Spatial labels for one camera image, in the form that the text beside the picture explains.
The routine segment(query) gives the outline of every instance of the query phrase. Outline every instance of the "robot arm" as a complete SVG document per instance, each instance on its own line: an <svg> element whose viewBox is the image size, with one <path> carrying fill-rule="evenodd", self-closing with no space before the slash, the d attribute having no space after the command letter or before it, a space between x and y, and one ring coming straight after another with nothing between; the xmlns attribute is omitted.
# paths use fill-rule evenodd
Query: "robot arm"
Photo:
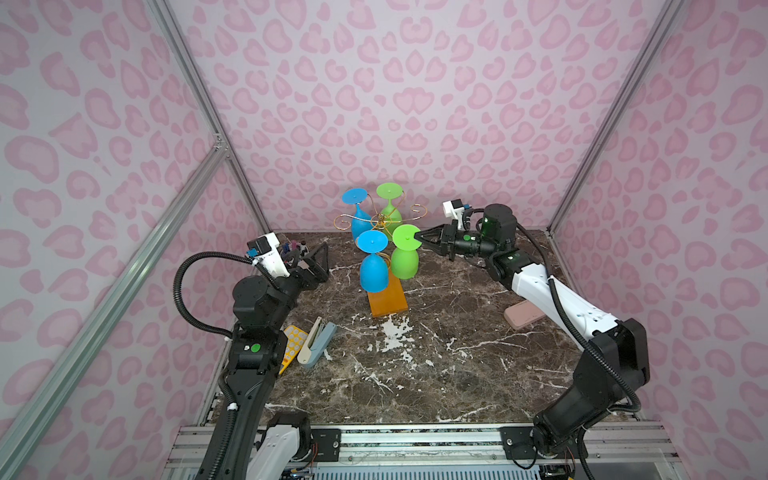
<svg viewBox="0 0 768 480"><path fill-rule="evenodd" d="M634 319L621 321L598 309L555 279L545 258L542 265L519 249L516 230L537 245L509 207L492 204L473 210L454 200L445 203L444 211L451 223L415 235L424 248L450 260L456 254L483 258L493 280L540 308L584 350L571 387L534 417L535 448L543 454L575 449L583 431L610 413L637 411L640 402L634 390L650 379L645 328ZM483 218L470 230L468 217L478 212ZM627 397L631 406L617 405Z"/></svg>

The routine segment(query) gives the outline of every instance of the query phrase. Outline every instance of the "light blue stapler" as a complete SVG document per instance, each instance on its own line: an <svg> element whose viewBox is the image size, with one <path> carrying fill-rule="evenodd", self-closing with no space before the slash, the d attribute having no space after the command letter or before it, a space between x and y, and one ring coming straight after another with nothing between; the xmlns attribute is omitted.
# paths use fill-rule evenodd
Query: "light blue stapler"
<svg viewBox="0 0 768 480"><path fill-rule="evenodd" d="M311 369L315 366L317 360L323 354L323 350L326 349L328 343L333 338L333 334L336 333L335 323L328 322L325 327L321 328L320 323L322 321L322 317L318 316L310 330L310 334L306 337L304 345L299 351L299 355L296 356L299 364L305 369Z"/></svg>

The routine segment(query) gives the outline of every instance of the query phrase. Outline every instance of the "metal rail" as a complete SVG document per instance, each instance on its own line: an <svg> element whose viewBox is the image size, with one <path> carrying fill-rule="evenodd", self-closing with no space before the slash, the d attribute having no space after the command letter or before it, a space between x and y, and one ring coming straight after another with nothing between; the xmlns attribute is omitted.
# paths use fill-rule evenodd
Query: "metal rail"
<svg viewBox="0 0 768 480"><path fill-rule="evenodd" d="M208 153L157 221L118 280L85 321L80 333L45 377L35 396L16 416L0 443L0 480L13 480L24 468L48 427L107 342L112 329L128 310L153 267L187 219L210 179L224 165L225 157L226 152L220 147L214 147Z"/></svg>
<svg viewBox="0 0 768 480"><path fill-rule="evenodd" d="M160 27L160 30L163 31L163 35L181 68L182 74L184 74L184 78L190 85L192 94L200 105L200 109L211 132L222 144L222 148L230 153L230 155L227 156L227 161L232 167L240 192L242 192L248 207L256 217L261 232L267 233L272 231L261 207L259 206L259 201L256 199L256 195L250 186L250 182L246 178L243 165L240 163L240 160L237 158L237 155L231 147L232 142L230 141L229 136L227 135L227 130L224 128L219 113L214 106L214 101L211 98L208 89L205 87L205 81L197 69L191 50L184 40L184 33L176 19L174 10L167 0L146 0L146 2L154 14L154 17L157 19L157 24Z"/></svg>
<svg viewBox="0 0 768 480"><path fill-rule="evenodd" d="M438 425L315 425L341 429L338 462L324 467L395 465L510 465L498 429L531 424L438 424ZM182 428L166 466L198 468L213 433L210 427ZM602 422L589 430L585 443L590 463L679 462L669 435L660 422ZM562 460L539 458L538 464Z"/></svg>
<svg viewBox="0 0 768 480"><path fill-rule="evenodd" d="M562 225L565 218L568 216L568 211L576 201L576 198L581 191L581 187L587 182L589 173L592 172L592 168L600 160L600 156L603 152L605 144L614 133L616 127L621 121L622 115L629 107L632 101L632 97L637 92L646 73L650 70L651 65L656 60L656 57L661 52L661 48L664 42L669 37L672 28L675 26L676 20L680 17L679 14L683 10L686 0L667 0L664 6L661 8L661 13L656 18L654 26L651 28L648 37L645 39L645 43L637 53L637 57L630 68L627 77L624 79L624 83L621 84L621 88L614 99L611 108L608 110L605 120L598 128L598 132L594 136L594 140L584 154L584 160L581 161L573 180L568 185L568 189L563 195L563 200L558 205L558 209L554 212L552 222L549 224L548 230L556 232Z"/></svg>

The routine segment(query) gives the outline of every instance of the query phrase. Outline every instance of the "black cable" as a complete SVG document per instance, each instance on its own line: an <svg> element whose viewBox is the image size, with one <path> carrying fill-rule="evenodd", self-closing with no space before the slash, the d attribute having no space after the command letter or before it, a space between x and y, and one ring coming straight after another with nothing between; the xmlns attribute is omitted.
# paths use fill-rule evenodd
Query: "black cable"
<svg viewBox="0 0 768 480"><path fill-rule="evenodd" d="M277 286L277 283L275 283L275 277L272 276L270 271L267 270L266 267L261 264L261 262L257 262L256 269L259 270L259 272L261 273L261 276L263 276L266 279L266 281L270 283L272 288L274 288L278 292L280 291L280 288Z"/></svg>
<svg viewBox="0 0 768 480"><path fill-rule="evenodd" d="M192 263L195 263L198 260L202 260L203 258L224 258L226 260L234 260L236 262L247 263L248 265L251 264L251 260L247 257L240 257L238 255L225 252L195 253L193 256L187 258L184 262L181 263L179 270L176 270L176 276L174 278L174 303L176 304L176 310L179 311L181 316L196 329L200 329L208 333L218 333L219 335L224 335L227 338L232 338L232 332L229 330L208 325L207 323L203 323L196 319L189 312L189 310L187 310L187 306L184 305L184 299L181 297L181 282L184 280L184 274L187 272L187 269L189 269Z"/></svg>
<svg viewBox="0 0 768 480"><path fill-rule="evenodd" d="M512 461L515 463L515 465L518 466L518 468L522 468L523 470L530 470L533 468L534 465L536 465L536 459L538 458L538 452L536 451L536 445L533 445L533 442L531 441L531 447L533 447L533 462L531 462L530 465L527 467L524 467L523 465L520 465L517 460L515 460L514 457L512 457Z"/></svg>
<svg viewBox="0 0 768 480"><path fill-rule="evenodd" d="M558 315L560 316L560 319L563 321L563 324L565 324L565 328L568 329L568 332L576 339L576 341L579 343L579 345L584 348L584 351L589 353L589 355L594 359L595 362L597 362L600 367L611 376L611 378L621 387L621 389L624 391L624 393L627 395L627 397L630 400L629 406L624 406L620 404L613 405L609 408L609 410L612 411L619 411L619 412L639 412L642 405L640 398L637 396L637 393L627 384L626 381L624 381L621 376L616 373L616 371L608 365L608 363L605 361L605 358L600 354L600 352L597 351L582 335L581 332L578 331L578 329L574 326L574 324L571 322L571 319L568 318L568 314L565 312L565 309L563 308L562 303L560 302L560 296L558 295L558 289L556 287L556 284L554 282L554 278L551 277L551 264L549 262L549 258L547 257L547 254L544 252L544 249L541 248L541 245L533 238L533 236L522 226L518 225L518 229L522 232L523 235L525 235L526 238L533 244L533 246L538 251L538 254L541 255L541 259L544 261L544 270L547 274L547 284L549 285L549 291L552 295L552 302L554 303L555 309L558 311Z"/></svg>
<svg viewBox="0 0 768 480"><path fill-rule="evenodd" d="M208 471L208 480L214 480L219 473L221 465L224 463L224 457L227 456L227 450L230 447L230 440L232 439L232 432L235 429L235 421L237 420L237 409L229 409L229 406L233 403L237 406L237 397L234 392L227 385L227 371L224 370L219 376L219 388L224 394L225 404L222 405L222 409L227 409L227 419L224 424L224 430L222 431L221 442L219 443L219 449L216 451L214 461L211 463L210 470Z"/></svg>
<svg viewBox="0 0 768 480"><path fill-rule="evenodd" d="M578 435L576 435L576 449L578 450L578 461L581 463L581 468L584 470L584 473L587 475L587 478L589 478L589 480L595 480L594 475L592 475L592 471L589 469L589 465L587 465L587 446L584 444L585 433L587 433L587 431L585 429L581 429Z"/></svg>

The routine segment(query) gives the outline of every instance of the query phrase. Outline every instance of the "metal bracket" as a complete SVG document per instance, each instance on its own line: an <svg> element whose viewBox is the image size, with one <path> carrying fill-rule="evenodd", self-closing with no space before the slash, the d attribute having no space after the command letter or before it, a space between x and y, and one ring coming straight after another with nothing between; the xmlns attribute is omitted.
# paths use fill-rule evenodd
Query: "metal bracket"
<svg viewBox="0 0 768 480"><path fill-rule="evenodd" d="M341 449L340 429L312 429L312 440L317 444L315 462L338 462Z"/></svg>
<svg viewBox="0 0 768 480"><path fill-rule="evenodd" d="M533 460L538 454L531 447L531 428L530 427L501 427L498 432L502 435L502 448L507 460ZM574 458L579 458L576 449L576 442L568 440L566 446L571 449ZM559 453L555 458L565 459L565 453Z"/></svg>

